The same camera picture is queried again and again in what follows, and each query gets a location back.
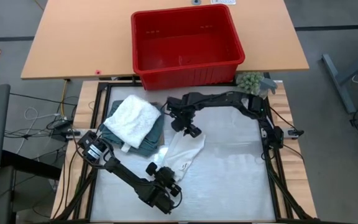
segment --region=white table surface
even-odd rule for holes
[[[149,102],[164,104],[168,96],[181,98],[191,91],[218,94],[231,86],[187,87],[145,91],[142,87],[112,87],[112,102],[135,94]],[[116,157],[139,177],[151,179],[145,169],[159,165],[176,133],[172,118],[165,116],[165,145],[149,158],[115,150]],[[273,203],[258,123],[235,108],[205,108],[196,112],[195,126],[206,134],[204,149],[179,181],[183,201],[170,215],[138,199],[134,189],[114,174],[98,172],[91,221],[274,221]],[[180,197],[173,198],[175,203]]]

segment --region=metal table leg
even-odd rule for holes
[[[342,73],[338,73],[335,65],[333,64],[333,61],[328,54],[323,54],[323,62],[325,63],[328,72],[335,83],[336,89],[342,98],[346,111],[349,114],[355,113],[356,108],[354,107],[353,101],[351,100],[349,91],[345,87],[345,83],[349,81],[354,75],[358,74],[358,60]]]
[[[1,167],[13,166],[19,171],[35,174],[48,179],[59,180],[61,169],[37,162],[9,151],[2,150]]]

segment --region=cloth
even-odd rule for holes
[[[111,110],[108,114],[108,118],[111,117],[114,112],[118,109],[123,100],[113,101]],[[158,104],[153,104],[158,110],[161,107]],[[142,143],[140,144],[138,149],[131,147],[129,152],[133,152],[139,154],[141,156],[149,157],[158,149],[158,145],[160,143],[160,137],[163,132],[164,125],[164,116],[159,116],[156,122],[153,125],[151,131],[146,135]],[[110,140],[114,144],[117,144],[119,147],[124,145],[124,142],[119,139],[115,134],[113,134],[105,125],[101,126],[101,132],[103,134],[103,138]]]
[[[183,131],[173,137],[168,151],[162,161],[163,166],[171,168],[175,172],[175,181],[182,180],[193,159],[204,148],[205,134],[201,133],[197,138],[189,134],[183,136]]]
[[[161,112],[149,102],[129,95],[103,124],[124,143],[137,149],[159,116]]]

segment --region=wooden desk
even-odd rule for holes
[[[185,6],[191,1],[49,0],[21,77],[133,75],[131,15]],[[241,0],[229,8],[246,54],[238,70],[309,69],[283,0]]]
[[[88,81],[83,82],[83,86],[80,93],[80,99],[78,100],[78,106],[76,110],[76,115],[74,119],[74,127],[76,128],[89,128],[91,123],[92,117],[92,109],[90,106],[93,107],[93,102],[96,97],[96,89],[98,87],[97,81]],[[292,122],[292,116],[290,107],[288,105],[287,95],[285,93],[285,89],[282,83],[278,84],[278,90],[276,95],[269,96],[270,105],[274,108],[284,119],[289,122]],[[99,113],[100,116],[102,114],[104,100],[101,100],[101,104],[99,106]],[[281,127],[288,127],[288,125],[283,122],[280,118],[278,118],[275,114],[273,114],[274,123]],[[285,144],[296,149],[300,152],[298,141],[296,140],[285,140]],[[69,163],[72,156],[75,153],[75,145],[73,142],[70,142],[67,147],[66,152],[66,166],[65,166],[65,192],[63,196],[63,205],[60,207],[58,214],[63,211],[64,209],[64,201],[66,197],[66,190],[67,190],[67,183],[68,183],[68,170],[69,170]],[[306,213],[311,215],[312,217],[316,217],[316,211],[314,209],[313,199],[311,197],[311,192],[309,188],[308,178],[306,176],[305,167],[302,163],[302,160],[293,152],[289,151],[286,148],[281,150],[281,158],[283,161],[283,168],[285,172],[285,177],[287,179],[287,187],[289,191],[292,193],[296,201],[305,209]],[[72,199],[76,185],[78,183],[78,179],[81,175],[81,168],[82,168],[82,159],[77,155],[73,160],[73,164],[71,167],[70,172],[70,188],[68,190],[68,202]],[[283,198],[281,193],[278,191],[278,198],[280,201],[280,211],[282,217],[285,217],[285,206],[283,204]],[[63,193],[63,174],[60,176],[59,186],[56,193],[55,203],[53,205],[53,210],[51,217],[55,214],[60,200],[62,198]],[[86,211],[86,201],[88,200],[88,192],[84,194],[83,201],[81,203],[81,211],[80,211],[80,218],[85,216]]]

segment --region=wooden edge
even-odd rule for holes
[[[269,95],[270,106],[277,111],[277,113],[283,117],[286,121],[293,124],[293,119],[291,115],[290,105],[288,103],[287,94],[285,93],[285,88],[283,83],[278,83],[278,88],[275,95]],[[280,127],[289,128],[290,126],[279,118],[272,111],[272,118],[275,125]],[[291,147],[297,152],[301,153],[298,140],[285,139],[284,145]],[[293,195],[295,200],[299,205],[305,210],[305,212],[312,217],[317,217],[316,209],[314,207],[313,198],[311,196],[311,191],[309,187],[309,182],[305,170],[305,165],[299,155],[292,152],[291,150],[284,147],[280,150],[280,156],[282,159],[284,175],[287,183],[287,188],[290,193]],[[273,159],[273,167],[277,171],[275,165],[275,159]],[[278,204],[280,208],[280,214],[282,218],[286,218],[286,210],[284,205],[284,200],[280,189],[277,188],[277,197]]]
[[[89,128],[92,118],[92,107],[93,102],[96,98],[96,91],[98,88],[99,82],[102,81],[86,81],[83,82],[83,86],[81,88],[80,98],[78,100],[78,106],[76,110],[76,115],[74,119],[74,127],[76,128]],[[103,81],[103,82],[109,82],[109,83],[131,83],[132,81]],[[104,99],[106,96],[106,92],[102,92],[101,99]],[[284,85],[282,83],[278,83],[278,88],[276,91],[276,95],[270,95],[269,96],[270,105],[273,109],[275,109],[284,119],[286,119],[288,122],[292,123],[292,116],[290,112],[290,107],[288,104],[287,96],[285,93]],[[104,106],[104,100],[100,101],[99,104],[99,112],[98,112],[98,119],[97,119],[97,125],[101,121],[101,114],[103,111]],[[289,127],[287,123],[285,123],[282,119],[278,118],[278,116],[272,111],[273,121],[276,125],[281,127]],[[297,150],[300,153],[300,148],[297,140],[285,140],[284,142],[287,146],[290,146],[291,148]],[[68,165],[70,163],[72,155],[75,153],[75,145],[73,142],[70,142],[67,147],[67,154],[65,162],[67,166],[65,166],[65,172],[66,172],[66,180],[68,178]],[[280,151],[281,158],[283,161],[283,168],[285,177],[287,180],[287,187],[289,191],[294,196],[295,200],[305,209],[305,212],[311,215],[312,217],[316,217],[316,210],[313,203],[313,198],[311,196],[310,187],[305,171],[305,166],[302,162],[302,160],[299,158],[298,155],[291,152],[290,150],[287,150],[283,148]],[[81,168],[82,168],[82,159],[79,156],[76,156],[73,165],[70,172],[70,189],[68,193],[68,199],[71,199],[75,192],[75,187],[78,182],[78,179],[81,174]],[[55,202],[53,204],[52,214],[51,218],[53,218],[53,214],[55,214],[58,205],[60,203],[60,199],[62,197],[62,188],[63,188],[63,174],[60,176],[60,181],[58,185],[58,190],[55,197]],[[285,206],[283,197],[281,194],[281,191],[276,187],[277,190],[277,197],[278,197],[278,203],[280,208],[280,213],[283,218],[286,217],[285,213]],[[89,189],[85,192],[83,196],[83,200],[81,203],[81,209],[80,209],[80,218],[85,217],[85,211],[86,211],[86,204],[88,202],[88,195],[89,195]],[[63,196],[63,204],[61,208],[59,209],[59,212],[62,212],[64,209],[64,201],[65,201],[65,195]]]
[[[116,74],[116,75],[95,75],[95,74],[89,74],[89,75],[38,75],[37,77],[25,75],[22,73],[21,79],[23,80],[48,80],[48,79],[71,79],[71,78],[110,78],[110,77],[131,77],[131,76],[137,76],[136,74]]]

